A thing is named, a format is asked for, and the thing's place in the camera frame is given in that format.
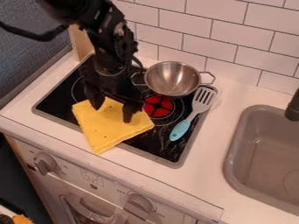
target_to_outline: faucet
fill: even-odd
[[[299,122],[299,88],[284,112],[286,118],[292,122]]]

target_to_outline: kitchen sink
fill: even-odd
[[[299,216],[299,122],[265,105],[242,113],[224,163],[237,192]]]

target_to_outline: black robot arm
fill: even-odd
[[[30,33],[0,22],[8,32],[38,41],[50,41],[77,24],[85,30],[94,46],[94,70],[85,73],[85,94],[95,109],[101,107],[105,96],[124,103],[124,122],[142,110],[143,97],[130,79],[130,68],[137,42],[127,27],[124,15],[108,0],[38,0],[45,11],[61,26],[42,35]]]

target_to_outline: white spatula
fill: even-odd
[[[186,119],[178,123],[170,133],[172,142],[177,141],[187,132],[196,115],[206,112],[212,106],[216,95],[217,92],[210,87],[198,88],[193,97],[192,112]]]

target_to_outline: yellow cloth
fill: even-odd
[[[154,123],[145,112],[137,112],[130,123],[125,123],[122,106],[123,104],[107,97],[99,110],[95,110],[89,101],[73,105],[73,113],[94,153],[102,153],[154,128]]]
[[[23,215],[15,215],[12,217],[12,220],[15,224],[33,224],[33,222]]]

